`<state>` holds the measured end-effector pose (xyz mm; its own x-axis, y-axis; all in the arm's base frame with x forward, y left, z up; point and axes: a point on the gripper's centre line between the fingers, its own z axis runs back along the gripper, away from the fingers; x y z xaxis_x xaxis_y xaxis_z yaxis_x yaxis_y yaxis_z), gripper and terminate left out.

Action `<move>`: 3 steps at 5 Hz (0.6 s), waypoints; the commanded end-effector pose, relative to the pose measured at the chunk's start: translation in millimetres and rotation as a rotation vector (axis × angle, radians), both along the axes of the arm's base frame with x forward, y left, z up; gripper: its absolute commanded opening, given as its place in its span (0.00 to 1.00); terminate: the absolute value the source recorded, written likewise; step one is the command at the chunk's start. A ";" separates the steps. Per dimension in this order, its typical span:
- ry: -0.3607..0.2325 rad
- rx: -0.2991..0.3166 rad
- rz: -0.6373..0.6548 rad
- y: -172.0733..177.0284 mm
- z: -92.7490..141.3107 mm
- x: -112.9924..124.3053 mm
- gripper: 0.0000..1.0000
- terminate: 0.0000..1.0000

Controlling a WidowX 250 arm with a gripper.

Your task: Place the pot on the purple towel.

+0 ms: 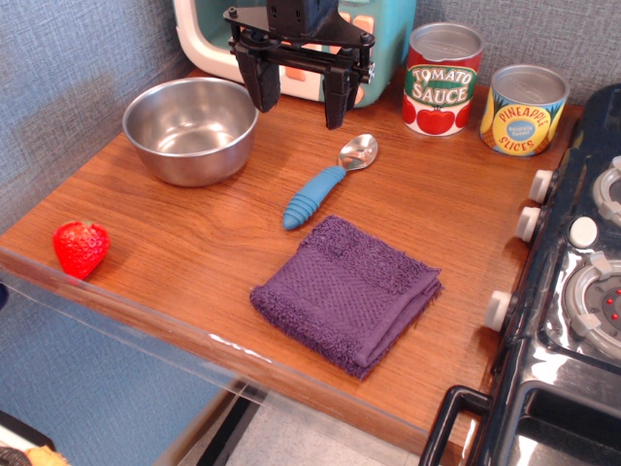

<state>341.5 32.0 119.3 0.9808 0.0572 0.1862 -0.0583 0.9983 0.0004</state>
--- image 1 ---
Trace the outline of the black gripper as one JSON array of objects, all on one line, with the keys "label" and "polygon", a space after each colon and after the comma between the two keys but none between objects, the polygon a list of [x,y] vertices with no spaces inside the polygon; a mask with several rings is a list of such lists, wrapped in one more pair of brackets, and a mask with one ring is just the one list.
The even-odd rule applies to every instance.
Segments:
[{"label": "black gripper", "polygon": [[330,130],[343,125],[360,82],[369,83],[375,76],[375,36],[346,21],[337,1],[268,1],[263,7],[230,7],[223,18],[231,26],[229,45],[246,90],[261,113],[269,112],[280,97],[280,65],[325,74],[337,61],[307,45],[336,47],[345,54],[344,69],[330,70],[323,80]]}]

